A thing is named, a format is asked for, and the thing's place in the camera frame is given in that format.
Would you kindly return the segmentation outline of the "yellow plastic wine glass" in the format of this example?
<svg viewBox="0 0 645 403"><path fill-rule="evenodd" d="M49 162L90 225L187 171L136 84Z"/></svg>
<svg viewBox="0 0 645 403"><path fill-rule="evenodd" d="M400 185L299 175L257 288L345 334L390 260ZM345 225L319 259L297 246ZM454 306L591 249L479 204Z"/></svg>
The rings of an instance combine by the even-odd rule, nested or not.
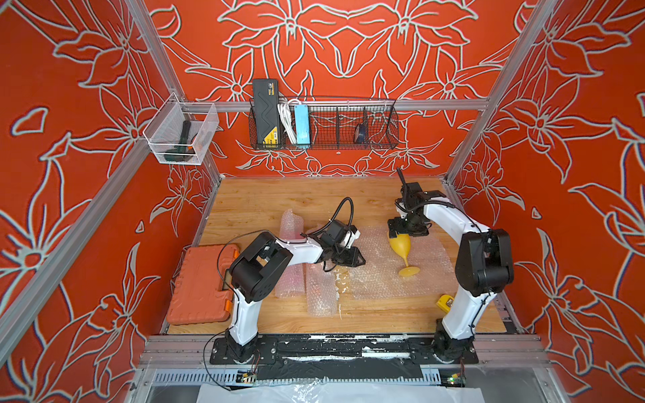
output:
<svg viewBox="0 0 645 403"><path fill-rule="evenodd" d="M403 259L405 267L398 271L398 275L403 278L413 277L420 272L416 266L408 263L408 257L411 252L412 242L408 234L398 234L394 238L389 238L391 249Z"/></svg>

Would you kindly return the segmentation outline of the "clear bubble wrap sheet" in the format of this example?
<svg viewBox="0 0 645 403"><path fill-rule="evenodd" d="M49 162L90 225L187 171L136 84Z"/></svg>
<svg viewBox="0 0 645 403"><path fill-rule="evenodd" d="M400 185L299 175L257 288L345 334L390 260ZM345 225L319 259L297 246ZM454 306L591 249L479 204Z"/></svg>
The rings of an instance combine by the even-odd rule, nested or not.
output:
<svg viewBox="0 0 645 403"><path fill-rule="evenodd" d="M362 300L455 294L458 283L448 252L433 234L412 238L401 258L389 243L387 226L365 227L355 245L365 264L349 270L349 289Z"/></svg>

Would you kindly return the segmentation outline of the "bubble orange glass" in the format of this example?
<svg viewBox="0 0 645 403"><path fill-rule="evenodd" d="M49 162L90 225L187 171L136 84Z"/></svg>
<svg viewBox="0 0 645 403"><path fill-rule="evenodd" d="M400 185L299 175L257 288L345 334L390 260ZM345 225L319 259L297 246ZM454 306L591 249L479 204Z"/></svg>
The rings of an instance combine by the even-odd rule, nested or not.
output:
<svg viewBox="0 0 645 403"><path fill-rule="evenodd" d="M333 317L338 313L336 276L324 264L305 265L307 312L311 317Z"/></svg>

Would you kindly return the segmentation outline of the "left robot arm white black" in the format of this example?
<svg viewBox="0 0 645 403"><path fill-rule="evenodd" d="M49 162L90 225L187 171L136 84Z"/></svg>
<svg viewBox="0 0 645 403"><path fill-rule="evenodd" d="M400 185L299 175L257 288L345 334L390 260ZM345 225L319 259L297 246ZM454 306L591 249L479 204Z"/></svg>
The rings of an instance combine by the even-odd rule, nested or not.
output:
<svg viewBox="0 0 645 403"><path fill-rule="evenodd" d="M366 263L355 245L360 231L338 220L296 239L279 238L266 229L252 234L255 239L229 267L234 301L225 339L238 361L246 361L255 352L262 302L273 292L287 267L330 264L333 268L354 268Z"/></svg>

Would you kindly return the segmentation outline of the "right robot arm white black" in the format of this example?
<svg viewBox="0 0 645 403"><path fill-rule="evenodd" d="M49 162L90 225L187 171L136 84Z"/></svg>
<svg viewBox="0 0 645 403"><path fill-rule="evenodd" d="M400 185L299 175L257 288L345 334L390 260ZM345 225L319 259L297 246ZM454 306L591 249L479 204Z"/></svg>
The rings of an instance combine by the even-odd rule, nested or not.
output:
<svg viewBox="0 0 645 403"><path fill-rule="evenodd" d="M514 280L510 236L477 222L441 191L423 191L416 182L401 182L395 207L399 215L388 221L392 243L428 236L436 224L459 247L455 262L459 288L449 312L437 322L432 344L437 360L452 363L473 347L485 309Z"/></svg>

